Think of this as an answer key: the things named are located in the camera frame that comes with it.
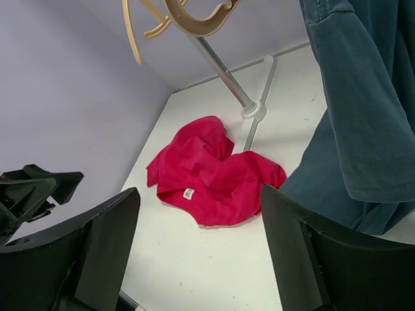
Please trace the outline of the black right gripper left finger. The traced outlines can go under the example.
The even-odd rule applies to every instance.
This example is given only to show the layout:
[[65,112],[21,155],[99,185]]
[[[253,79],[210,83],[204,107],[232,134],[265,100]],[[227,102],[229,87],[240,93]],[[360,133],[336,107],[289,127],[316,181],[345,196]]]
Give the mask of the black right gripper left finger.
[[120,292],[140,203],[132,187],[1,246],[1,309],[135,310]]

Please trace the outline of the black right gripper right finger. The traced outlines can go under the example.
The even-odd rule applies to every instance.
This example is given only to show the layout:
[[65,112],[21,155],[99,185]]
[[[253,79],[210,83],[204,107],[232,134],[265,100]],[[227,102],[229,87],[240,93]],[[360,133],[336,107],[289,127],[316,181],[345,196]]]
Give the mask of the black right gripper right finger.
[[269,185],[263,223],[283,310],[413,310],[414,246],[365,235]]

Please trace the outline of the red t shirt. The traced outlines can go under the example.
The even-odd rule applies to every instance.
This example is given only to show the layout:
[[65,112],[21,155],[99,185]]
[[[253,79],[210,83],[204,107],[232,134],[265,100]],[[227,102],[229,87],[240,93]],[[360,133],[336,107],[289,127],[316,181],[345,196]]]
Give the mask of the red t shirt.
[[218,117],[192,121],[149,163],[147,185],[205,227],[243,223],[261,212],[262,186],[280,188],[287,175],[258,153],[233,148]]

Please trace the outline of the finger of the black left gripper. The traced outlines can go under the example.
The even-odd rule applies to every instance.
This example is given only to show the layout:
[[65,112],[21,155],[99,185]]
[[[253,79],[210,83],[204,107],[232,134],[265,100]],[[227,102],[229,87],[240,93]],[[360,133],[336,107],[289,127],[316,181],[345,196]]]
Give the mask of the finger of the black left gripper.
[[32,179],[53,178],[56,181],[56,187],[51,196],[60,205],[66,204],[71,200],[78,185],[84,178],[81,172],[54,173],[43,170],[35,164],[25,165],[23,171]]
[[24,222],[32,219],[56,186],[53,178],[1,178],[1,245],[5,245]]

